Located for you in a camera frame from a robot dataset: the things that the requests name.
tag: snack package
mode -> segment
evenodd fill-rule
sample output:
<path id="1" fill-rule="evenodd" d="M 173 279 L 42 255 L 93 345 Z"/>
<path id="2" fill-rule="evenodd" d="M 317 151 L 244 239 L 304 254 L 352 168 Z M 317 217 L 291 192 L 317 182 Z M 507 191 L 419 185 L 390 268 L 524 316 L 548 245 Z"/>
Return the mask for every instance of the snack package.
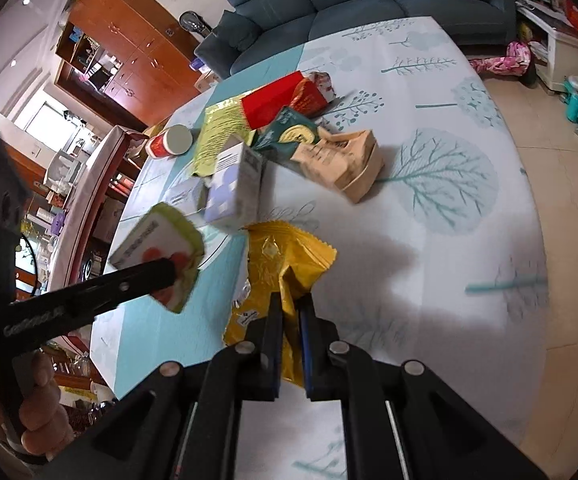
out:
<path id="1" fill-rule="evenodd" d="M 373 185 L 384 161 L 371 130 L 330 134 L 321 128 L 316 145 L 300 144 L 291 160 L 307 178 L 357 203 Z"/>
<path id="2" fill-rule="evenodd" d="M 230 97 L 205 108 L 205 121 L 192 160 L 194 174 L 198 176 L 213 174 L 216 157 L 223 150 L 229 136 L 234 135 L 244 140 L 247 145 L 251 144 L 254 132 L 242 109 L 244 95 L 246 94 Z"/>
<path id="3" fill-rule="evenodd" d="M 291 102 L 293 92 L 303 78 L 302 72 L 291 72 L 243 97 L 242 109 L 252 129 L 273 121 L 280 109 Z"/>
<path id="4" fill-rule="evenodd" d="M 318 142 L 320 130 L 324 128 L 285 106 L 268 127 L 256 134 L 251 147 L 265 158 L 299 171 L 297 165 L 290 163 L 291 156 L 301 143 Z"/>
<path id="5" fill-rule="evenodd" d="M 312 117 L 325 108 L 336 93 L 326 72 L 311 72 L 298 83 L 289 106 L 304 116 Z"/>
<path id="6" fill-rule="evenodd" d="M 151 296 L 167 310 L 179 314 L 187 303 L 205 256 L 203 236 L 176 208 L 160 202 L 134 226 L 109 257 L 116 269 L 169 258 L 176 266 L 175 283 Z"/>
<path id="7" fill-rule="evenodd" d="M 252 128 L 262 128 L 274 120 L 284 106 L 307 117 L 325 108 L 336 94 L 325 72 L 304 76 L 292 72 L 243 97 L 242 108 Z"/>
<path id="8" fill-rule="evenodd" d="M 264 222 L 249 231 L 249 283 L 251 291 L 242 303 L 234 303 L 224 332 L 227 345 L 242 341 L 247 325 L 265 317 L 272 292 L 280 292 L 283 304 L 282 377 L 304 386 L 298 313 L 293 305 L 309 292 L 316 280 L 335 261 L 337 251 L 315 236 L 283 221 Z"/>

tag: ceiling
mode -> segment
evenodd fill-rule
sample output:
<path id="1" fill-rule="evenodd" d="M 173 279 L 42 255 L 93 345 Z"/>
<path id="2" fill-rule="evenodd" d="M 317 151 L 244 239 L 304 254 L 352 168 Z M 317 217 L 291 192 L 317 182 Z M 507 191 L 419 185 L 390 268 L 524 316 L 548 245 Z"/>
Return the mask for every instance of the ceiling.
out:
<path id="1" fill-rule="evenodd" d="M 60 36 L 58 21 L 69 0 L 9 0 L 0 11 L 0 113 L 47 80 L 52 49 Z"/>

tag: pink bag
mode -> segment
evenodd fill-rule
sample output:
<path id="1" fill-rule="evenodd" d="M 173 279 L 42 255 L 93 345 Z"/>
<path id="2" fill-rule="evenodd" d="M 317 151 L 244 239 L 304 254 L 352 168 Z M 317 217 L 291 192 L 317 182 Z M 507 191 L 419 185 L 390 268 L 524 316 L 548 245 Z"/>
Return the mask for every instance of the pink bag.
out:
<path id="1" fill-rule="evenodd" d="M 522 76 L 529 68 L 531 50 L 524 43 L 512 41 L 506 48 L 506 57 L 489 57 L 488 59 L 469 59 L 470 65 L 477 73 L 491 72 L 496 75 Z"/>

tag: brown paper bag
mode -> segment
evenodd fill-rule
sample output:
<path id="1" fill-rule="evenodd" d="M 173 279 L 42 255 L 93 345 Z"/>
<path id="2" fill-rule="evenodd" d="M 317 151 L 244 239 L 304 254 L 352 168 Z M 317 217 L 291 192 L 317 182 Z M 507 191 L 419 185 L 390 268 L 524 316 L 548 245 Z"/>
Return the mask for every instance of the brown paper bag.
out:
<path id="1" fill-rule="evenodd" d="M 354 203 L 367 193 L 383 167 L 373 132 L 331 134 L 319 127 L 317 144 L 300 144 L 291 160 L 304 175 L 329 189 L 340 191 Z"/>

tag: pillow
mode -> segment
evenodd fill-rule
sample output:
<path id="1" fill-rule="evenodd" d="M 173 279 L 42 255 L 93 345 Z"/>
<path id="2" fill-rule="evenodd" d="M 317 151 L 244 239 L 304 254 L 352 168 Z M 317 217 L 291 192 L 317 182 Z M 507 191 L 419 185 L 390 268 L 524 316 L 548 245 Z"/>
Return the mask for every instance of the pillow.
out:
<path id="1" fill-rule="evenodd" d="M 223 17 L 215 26 L 213 33 L 229 46 L 244 52 L 262 34 L 262 29 L 245 16 L 240 16 L 230 10 L 223 12 Z"/>

